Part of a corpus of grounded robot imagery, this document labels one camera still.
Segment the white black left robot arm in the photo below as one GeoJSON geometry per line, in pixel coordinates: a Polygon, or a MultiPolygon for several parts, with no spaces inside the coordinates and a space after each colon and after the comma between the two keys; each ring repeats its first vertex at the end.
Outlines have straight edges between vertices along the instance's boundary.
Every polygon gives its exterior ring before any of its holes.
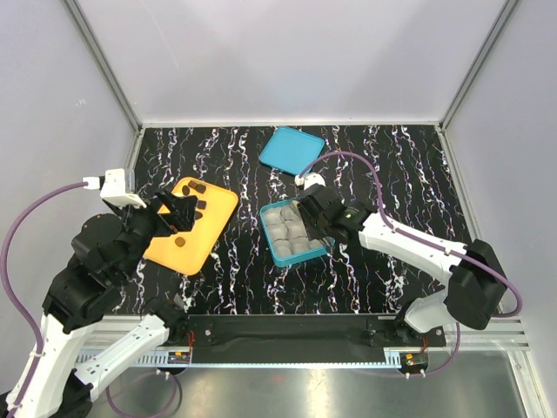
{"type": "Polygon", "coordinates": [[[152,204],[118,208],[88,219],[71,242],[73,255],[53,279],[37,343],[16,386],[1,396],[3,417],[84,417],[93,402],[139,357],[165,344],[191,340],[184,310],[171,300],[151,305],[140,323],[90,361],[77,355],[103,317],[121,300],[120,291],[135,272],[151,241],[189,232],[198,200],[161,191],[152,204]]]}

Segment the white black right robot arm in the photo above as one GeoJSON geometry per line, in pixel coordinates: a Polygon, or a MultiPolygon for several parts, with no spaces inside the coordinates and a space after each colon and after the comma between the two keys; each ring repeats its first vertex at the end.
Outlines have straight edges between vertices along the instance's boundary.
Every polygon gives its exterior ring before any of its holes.
{"type": "Polygon", "coordinates": [[[466,245],[405,226],[370,206],[342,203],[331,189],[311,185],[294,200],[308,236],[338,244],[359,243],[427,273],[443,289],[406,303],[376,337],[418,345],[430,331],[457,323],[483,330],[496,314],[508,286],[493,248],[476,239],[466,245]]]}

